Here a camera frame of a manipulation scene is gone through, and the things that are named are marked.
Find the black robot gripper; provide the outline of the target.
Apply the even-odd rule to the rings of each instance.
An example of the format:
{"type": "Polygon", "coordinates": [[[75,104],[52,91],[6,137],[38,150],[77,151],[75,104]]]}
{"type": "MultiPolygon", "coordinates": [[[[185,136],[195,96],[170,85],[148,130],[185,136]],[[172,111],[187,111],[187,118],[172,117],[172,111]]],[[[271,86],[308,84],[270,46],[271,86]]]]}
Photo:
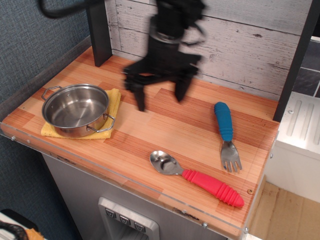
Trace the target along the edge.
{"type": "Polygon", "coordinates": [[[198,54],[179,51],[179,43],[167,43],[155,38],[148,40],[147,54],[141,60],[124,68],[125,88],[133,92],[138,110],[145,111],[144,85],[172,79],[174,95],[181,102],[197,73],[198,54]]]}

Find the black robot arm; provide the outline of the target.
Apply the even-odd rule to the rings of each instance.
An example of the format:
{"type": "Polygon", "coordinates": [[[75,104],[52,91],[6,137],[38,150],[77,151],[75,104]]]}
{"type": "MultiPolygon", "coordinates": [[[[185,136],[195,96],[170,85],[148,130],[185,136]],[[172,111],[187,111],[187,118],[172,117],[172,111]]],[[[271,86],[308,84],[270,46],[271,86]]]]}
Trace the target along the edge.
{"type": "Polygon", "coordinates": [[[185,30],[199,29],[196,21],[205,8],[201,0],[158,0],[157,14],[150,18],[147,53],[141,60],[124,68],[125,89],[134,94],[137,107],[145,110],[146,85],[171,81],[174,94],[181,101],[197,74],[198,54],[183,53],[185,30]]]}

